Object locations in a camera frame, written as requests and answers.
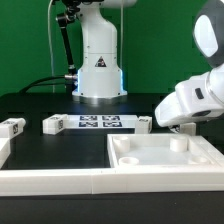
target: white plastic frame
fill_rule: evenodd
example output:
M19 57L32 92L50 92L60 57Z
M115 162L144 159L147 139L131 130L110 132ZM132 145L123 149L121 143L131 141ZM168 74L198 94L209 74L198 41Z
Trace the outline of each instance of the white plastic frame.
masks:
M116 161L112 158L113 136L108 135L111 162ZM223 155L200 136L191 137L191 141L218 163L211 166L0 171L0 196L224 190Z

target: white plastic bracket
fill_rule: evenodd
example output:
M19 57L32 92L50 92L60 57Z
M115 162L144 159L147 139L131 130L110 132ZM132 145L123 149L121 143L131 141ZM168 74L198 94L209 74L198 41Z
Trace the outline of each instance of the white plastic bracket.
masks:
M23 132L26 121L23 118L9 118L0 123L0 138L12 139Z
M56 135L65 129L65 120L68 120L67 114L55 114L43 120L43 133Z

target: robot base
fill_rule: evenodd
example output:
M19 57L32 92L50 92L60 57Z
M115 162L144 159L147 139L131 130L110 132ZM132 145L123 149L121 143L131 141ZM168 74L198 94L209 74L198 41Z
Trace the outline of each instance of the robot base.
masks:
M76 102L87 103L87 104L115 104L125 102L127 100L127 93L124 95L112 97L112 98L98 98L98 97L84 97L80 95L72 95L72 98Z

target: warning label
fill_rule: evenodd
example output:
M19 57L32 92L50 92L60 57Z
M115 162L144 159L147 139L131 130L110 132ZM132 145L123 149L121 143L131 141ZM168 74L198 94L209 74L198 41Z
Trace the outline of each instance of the warning label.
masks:
M105 61L103 60L103 57L100 57L95 67L107 67Z

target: white robot head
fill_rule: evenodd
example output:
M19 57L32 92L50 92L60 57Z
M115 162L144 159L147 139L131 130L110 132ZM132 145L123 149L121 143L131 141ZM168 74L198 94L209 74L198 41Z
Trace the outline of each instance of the white robot head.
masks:
M224 0L209 0L196 17L195 42L213 67L224 63Z

